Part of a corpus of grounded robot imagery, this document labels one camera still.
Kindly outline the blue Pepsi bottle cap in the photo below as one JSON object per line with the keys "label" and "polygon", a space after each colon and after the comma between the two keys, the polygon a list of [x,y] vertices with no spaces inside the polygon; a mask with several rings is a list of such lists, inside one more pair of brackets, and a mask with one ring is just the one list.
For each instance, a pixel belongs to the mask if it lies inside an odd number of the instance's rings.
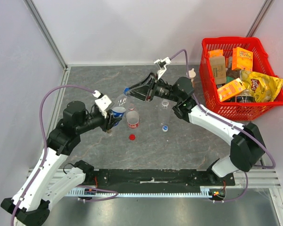
{"label": "blue Pepsi bottle cap", "polygon": [[130,92],[130,89],[129,89],[129,88],[125,88],[125,89],[124,89],[124,94],[125,94],[125,95],[127,95],[129,92]]}

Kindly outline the Pepsi bottle blue label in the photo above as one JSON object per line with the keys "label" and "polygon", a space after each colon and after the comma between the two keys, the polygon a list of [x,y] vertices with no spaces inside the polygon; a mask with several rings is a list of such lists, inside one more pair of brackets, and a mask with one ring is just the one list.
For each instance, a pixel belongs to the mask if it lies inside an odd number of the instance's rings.
{"label": "Pepsi bottle blue label", "polygon": [[123,92],[121,95],[119,95],[115,99],[114,105],[111,108],[111,110],[116,116],[123,117],[128,109],[128,106],[131,104],[131,102],[132,102],[131,97],[128,95],[125,95]]}

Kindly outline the red bottle cap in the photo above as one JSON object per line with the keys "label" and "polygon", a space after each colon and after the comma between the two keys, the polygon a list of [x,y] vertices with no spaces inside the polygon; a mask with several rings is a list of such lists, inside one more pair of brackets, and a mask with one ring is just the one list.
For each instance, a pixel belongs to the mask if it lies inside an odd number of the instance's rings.
{"label": "red bottle cap", "polygon": [[135,135],[134,135],[134,134],[131,134],[131,135],[129,136],[129,139],[130,139],[130,140],[135,140]]}

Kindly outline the blue white Pocari cap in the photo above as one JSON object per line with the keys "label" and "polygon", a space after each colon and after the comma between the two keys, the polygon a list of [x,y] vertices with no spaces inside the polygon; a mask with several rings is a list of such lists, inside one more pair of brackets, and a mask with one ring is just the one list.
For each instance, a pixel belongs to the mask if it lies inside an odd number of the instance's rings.
{"label": "blue white Pocari cap", "polygon": [[164,125],[164,126],[162,127],[162,131],[163,131],[163,132],[167,132],[167,131],[168,131],[168,126],[167,126],[167,125]]}

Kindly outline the clear Pocari Sweat bottle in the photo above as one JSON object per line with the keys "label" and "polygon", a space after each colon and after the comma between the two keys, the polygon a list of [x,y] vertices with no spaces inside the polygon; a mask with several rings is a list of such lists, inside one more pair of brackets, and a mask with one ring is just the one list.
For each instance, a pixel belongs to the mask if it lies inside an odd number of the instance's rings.
{"label": "clear Pocari Sweat bottle", "polygon": [[163,99],[158,106],[158,121],[161,126],[167,126],[170,120],[171,104],[169,100]]}

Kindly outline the red label water bottle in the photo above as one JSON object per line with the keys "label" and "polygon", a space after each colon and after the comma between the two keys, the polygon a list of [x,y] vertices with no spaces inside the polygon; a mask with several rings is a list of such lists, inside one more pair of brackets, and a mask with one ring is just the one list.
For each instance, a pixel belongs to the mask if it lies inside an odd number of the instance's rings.
{"label": "red label water bottle", "polygon": [[134,104],[130,104],[126,111],[126,120],[128,127],[131,129],[136,129],[139,127],[140,123],[140,115],[137,112],[136,106]]}

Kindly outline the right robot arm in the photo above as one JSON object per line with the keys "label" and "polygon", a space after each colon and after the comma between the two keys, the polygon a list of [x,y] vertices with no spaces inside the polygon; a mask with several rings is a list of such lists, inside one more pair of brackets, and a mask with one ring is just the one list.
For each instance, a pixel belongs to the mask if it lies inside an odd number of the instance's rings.
{"label": "right robot arm", "polygon": [[230,173],[250,171],[265,154],[266,147],[257,125],[247,125],[226,119],[203,105],[193,97],[194,88],[187,77],[180,77],[170,85],[150,73],[143,81],[126,88],[124,94],[141,101],[152,101],[160,97],[175,102],[175,115],[188,123],[198,125],[223,139],[230,146],[227,157],[216,160],[206,174],[211,185],[218,185]]}

